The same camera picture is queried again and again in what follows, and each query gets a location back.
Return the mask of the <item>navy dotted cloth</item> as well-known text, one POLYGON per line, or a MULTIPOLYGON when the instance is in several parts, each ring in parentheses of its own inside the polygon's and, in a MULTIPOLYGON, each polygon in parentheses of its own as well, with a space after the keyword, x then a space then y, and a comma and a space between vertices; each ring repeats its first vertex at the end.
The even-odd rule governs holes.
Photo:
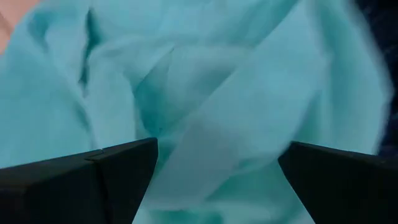
POLYGON ((398 157, 398 0, 355 0, 383 55, 394 89, 391 112, 378 154, 398 157))

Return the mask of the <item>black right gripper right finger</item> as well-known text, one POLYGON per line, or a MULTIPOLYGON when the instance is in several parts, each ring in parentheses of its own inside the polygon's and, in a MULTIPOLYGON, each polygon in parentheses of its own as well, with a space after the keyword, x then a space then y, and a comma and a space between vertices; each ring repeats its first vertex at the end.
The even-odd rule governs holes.
POLYGON ((398 224, 398 158, 293 142, 278 159, 316 224, 398 224))

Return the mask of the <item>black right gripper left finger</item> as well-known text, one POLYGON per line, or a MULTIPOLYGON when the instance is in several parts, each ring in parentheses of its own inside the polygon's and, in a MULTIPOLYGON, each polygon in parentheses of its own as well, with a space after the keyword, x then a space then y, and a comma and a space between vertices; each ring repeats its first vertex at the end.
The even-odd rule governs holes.
POLYGON ((0 169, 0 224, 132 224, 155 138, 0 169))

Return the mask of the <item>teal cloth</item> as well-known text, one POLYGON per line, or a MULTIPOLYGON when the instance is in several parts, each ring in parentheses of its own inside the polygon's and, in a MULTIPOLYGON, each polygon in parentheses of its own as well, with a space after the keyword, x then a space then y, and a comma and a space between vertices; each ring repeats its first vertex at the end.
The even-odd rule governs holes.
POLYGON ((314 224, 278 157, 374 154, 391 95, 350 0, 43 0, 0 55, 0 167, 155 137, 134 224, 314 224))

